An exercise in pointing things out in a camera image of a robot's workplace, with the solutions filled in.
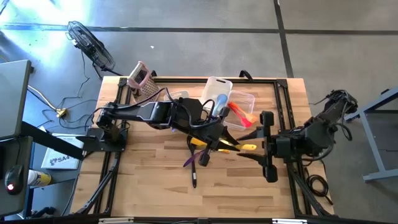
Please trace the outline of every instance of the gray concrete floor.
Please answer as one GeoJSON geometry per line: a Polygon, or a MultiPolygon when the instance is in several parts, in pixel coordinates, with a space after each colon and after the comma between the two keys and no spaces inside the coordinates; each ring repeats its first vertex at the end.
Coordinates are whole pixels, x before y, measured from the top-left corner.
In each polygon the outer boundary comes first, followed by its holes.
{"type": "MultiPolygon", "coordinates": [[[[286,29],[398,30],[396,1],[280,0],[286,29]]],[[[151,0],[151,1],[28,1],[11,0],[0,22],[60,24],[78,20],[103,27],[201,27],[277,29],[272,0],[151,0]]],[[[116,61],[116,71],[128,74],[138,60],[158,75],[235,76],[242,69],[254,77],[286,77],[279,34],[95,32],[116,61]]],[[[398,82],[396,35],[287,35],[294,77],[304,78],[310,102],[343,88],[359,105],[377,98],[398,82]]],[[[62,31],[0,30],[0,52],[9,60],[30,59],[36,68],[29,84],[57,104],[75,96],[83,76],[80,51],[62,31]]],[[[86,58],[82,98],[98,96],[101,82],[86,58]]],[[[45,109],[28,95],[24,119],[38,125],[45,109]]],[[[95,102],[74,108],[68,120],[90,113],[95,102]]],[[[322,106],[312,106],[317,114],[322,106]]],[[[58,125],[46,124],[46,127],[58,125]]],[[[361,123],[349,124],[354,141],[337,134],[337,145],[325,159],[331,197],[337,215],[345,218],[396,222],[398,178],[371,184],[362,175],[377,171],[361,123]]],[[[81,133],[83,129],[54,127],[52,131],[81,133]]],[[[69,182],[38,189],[34,209],[53,205],[62,211],[71,193],[69,182]]]]}

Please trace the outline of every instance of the fan grille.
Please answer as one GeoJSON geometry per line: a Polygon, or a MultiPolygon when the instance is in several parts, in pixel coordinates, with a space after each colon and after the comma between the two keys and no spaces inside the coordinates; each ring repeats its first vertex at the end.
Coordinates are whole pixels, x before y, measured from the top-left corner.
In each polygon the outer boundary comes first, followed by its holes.
{"type": "Polygon", "coordinates": [[[115,62],[104,44],[78,21],[68,23],[68,33],[76,41],[76,47],[103,70],[112,70],[115,62]]]}

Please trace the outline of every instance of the blue metal stand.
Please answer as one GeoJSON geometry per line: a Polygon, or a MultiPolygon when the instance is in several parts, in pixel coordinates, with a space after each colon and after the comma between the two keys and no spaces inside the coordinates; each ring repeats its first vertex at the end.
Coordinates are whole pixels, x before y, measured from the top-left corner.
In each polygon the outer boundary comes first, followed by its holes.
{"type": "Polygon", "coordinates": [[[369,113],[397,113],[397,111],[378,111],[377,109],[386,103],[396,99],[398,97],[398,86],[384,92],[378,99],[374,100],[370,104],[359,108],[357,112],[349,114],[344,117],[345,121],[349,122],[352,121],[355,118],[360,118],[363,124],[363,127],[365,129],[365,133],[368,137],[368,141],[370,144],[370,147],[373,152],[373,156],[376,160],[377,168],[379,169],[379,172],[375,172],[372,174],[365,175],[363,177],[363,180],[365,182],[368,182],[370,180],[380,180],[380,179],[385,179],[389,177],[398,177],[398,169],[392,169],[392,170],[386,170],[384,167],[383,161],[381,160],[381,156],[379,153],[379,149],[377,148],[376,141],[374,140],[375,136],[373,135],[371,131],[371,127],[369,125],[367,115],[369,113]]]}

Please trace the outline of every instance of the wooden table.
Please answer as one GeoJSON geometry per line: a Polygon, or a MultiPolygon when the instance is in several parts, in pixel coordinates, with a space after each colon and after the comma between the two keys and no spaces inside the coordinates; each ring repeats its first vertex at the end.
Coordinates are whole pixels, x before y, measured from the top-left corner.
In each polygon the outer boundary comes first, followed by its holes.
{"type": "MultiPolygon", "coordinates": [[[[97,107],[114,101],[118,82],[119,77],[104,77],[97,107]]],[[[304,81],[301,78],[288,78],[287,83],[295,124],[303,125],[311,117],[304,81]]],[[[159,86],[167,86],[170,92],[187,90],[191,98],[200,98],[205,84],[160,83],[159,86]]],[[[263,110],[274,112],[272,132],[277,133],[279,122],[272,85],[237,83],[233,90],[256,97],[254,114],[260,114],[263,110]]],[[[119,166],[112,217],[294,217],[287,170],[282,159],[274,158],[279,180],[268,183],[257,162],[239,157],[234,152],[212,153],[207,167],[197,165],[198,187],[194,189],[191,167],[182,167],[190,157],[187,136],[178,131],[173,133],[171,129],[158,131],[145,123],[130,124],[127,147],[119,166]]],[[[245,131],[229,131],[237,138],[251,132],[256,126],[260,126],[260,123],[245,131]]],[[[260,139],[245,143],[257,144],[255,152],[264,153],[260,139]]],[[[104,153],[96,152],[83,161],[72,212],[83,206],[98,185],[103,156],[104,153]]],[[[325,177],[320,163],[314,162],[308,171],[325,177]]],[[[107,195],[108,189],[105,189],[102,208],[107,195]]],[[[298,199],[303,204],[300,190],[298,199]]],[[[333,213],[333,207],[325,198],[317,199],[327,211],[333,213]]]]}

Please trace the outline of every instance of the electric fan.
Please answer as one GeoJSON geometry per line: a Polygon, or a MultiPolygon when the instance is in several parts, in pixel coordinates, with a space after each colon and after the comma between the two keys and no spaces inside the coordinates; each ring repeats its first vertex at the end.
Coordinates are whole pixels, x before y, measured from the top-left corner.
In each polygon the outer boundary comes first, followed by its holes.
{"type": "Polygon", "coordinates": [[[71,21],[68,23],[67,29],[69,39],[72,40],[75,47],[79,48],[93,62],[93,67],[100,79],[102,77],[95,66],[98,66],[102,71],[122,76],[113,71],[115,62],[111,54],[105,49],[104,44],[83,24],[78,21],[71,21]]]}

